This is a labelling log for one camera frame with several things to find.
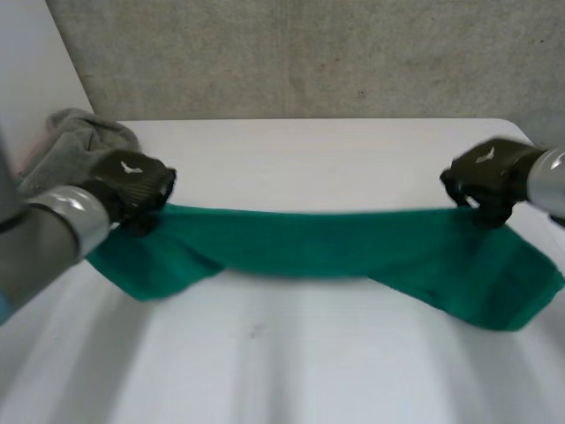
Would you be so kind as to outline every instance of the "gray wall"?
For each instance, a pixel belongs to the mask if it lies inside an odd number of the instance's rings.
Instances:
[[[118,119],[504,117],[561,131],[559,0],[47,3],[94,109]]]

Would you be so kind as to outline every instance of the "white tabletop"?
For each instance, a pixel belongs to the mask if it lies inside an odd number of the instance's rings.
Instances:
[[[498,119],[128,122],[177,168],[178,204],[276,211],[451,205],[451,159]],[[565,231],[510,224],[565,269]],[[526,329],[474,329],[370,280],[223,273],[140,304],[88,264],[0,329],[0,423],[558,423],[565,298]]]

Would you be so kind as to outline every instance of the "green towel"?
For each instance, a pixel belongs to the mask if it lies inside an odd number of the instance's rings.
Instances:
[[[469,324],[522,328],[563,286],[508,226],[472,210],[286,214],[167,205],[156,231],[116,230],[88,260],[136,299],[160,299],[223,269],[270,276],[367,276]]]

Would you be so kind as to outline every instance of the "folded towel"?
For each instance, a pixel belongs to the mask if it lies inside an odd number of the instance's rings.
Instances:
[[[365,276],[484,329],[522,328],[564,281],[508,226],[467,208],[311,215],[168,205],[155,232],[113,231],[87,259],[136,299],[160,299],[223,269]]]
[[[18,189],[26,197],[83,181],[98,159],[112,149],[139,150],[131,130],[84,110],[61,110],[48,117],[47,127],[46,140],[17,177]]]

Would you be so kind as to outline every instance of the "gray cloth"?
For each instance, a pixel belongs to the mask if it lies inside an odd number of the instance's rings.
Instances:
[[[139,150],[135,134],[123,125],[80,109],[47,119],[49,135],[18,175],[18,189],[33,197],[54,186],[80,182],[112,149]]]

